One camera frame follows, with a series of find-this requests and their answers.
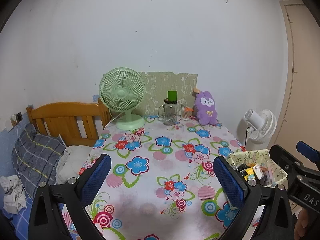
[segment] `human hand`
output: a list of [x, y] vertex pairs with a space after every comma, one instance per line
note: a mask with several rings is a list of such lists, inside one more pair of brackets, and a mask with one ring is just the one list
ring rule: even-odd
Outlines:
[[308, 225], [308, 211], [302, 209], [298, 215], [298, 221], [294, 227], [294, 240], [299, 240], [306, 233], [306, 227]]

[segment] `fan base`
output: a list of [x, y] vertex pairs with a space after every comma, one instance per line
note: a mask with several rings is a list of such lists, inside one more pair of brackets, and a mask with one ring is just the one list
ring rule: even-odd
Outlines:
[[126, 117], [123, 116], [116, 122], [116, 127], [120, 130], [130, 131], [139, 129], [146, 123], [146, 120], [144, 120], [143, 117], [137, 114], [132, 114], [131, 119], [131, 121], [127, 121]]

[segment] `green desk fan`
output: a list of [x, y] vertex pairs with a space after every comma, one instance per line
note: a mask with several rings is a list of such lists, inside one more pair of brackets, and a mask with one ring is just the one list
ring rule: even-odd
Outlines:
[[142, 77], [129, 68], [115, 68], [103, 75], [99, 86], [101, 101], [116, 112], [125, 113], [116, 122], [116, 127], [129, 131], [138, 129], [146, 121], [136, 114], [131, 114], [142, 101], [145, 86]]

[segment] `fan head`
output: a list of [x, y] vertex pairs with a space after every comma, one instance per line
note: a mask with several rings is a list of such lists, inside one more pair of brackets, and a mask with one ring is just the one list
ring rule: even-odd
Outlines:
[[271, 136], [276, 130], [277, 119], [275, 115], [267, 109], [262, 110], [258, 113], [255, 113], [255, 111], [253, 111], [253, 113], [250, 113], [249, 115], [248, 112], [246, 113], [244, 118], [252, 127], [255, 128], [255, 130], [251, 133], [249, 138], [254, 144], [265, 143], [268, 139], [271, 138]]
[[135, 109], [142, 101], [145, 85], [142, 77], [129, 68], [115, 68], [105, 74], [100, 82], [101, 101], [116, 112]]

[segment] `fan stand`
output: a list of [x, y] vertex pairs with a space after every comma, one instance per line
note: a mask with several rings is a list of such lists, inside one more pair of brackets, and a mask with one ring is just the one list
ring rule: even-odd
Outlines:
[[141, 128], [145, 123], [146, 120], [140, 115], [131, 114], [131, 111], [126, 111], [125, 116], [116, 122], [116, 127], [120, 130], [130, 131]]

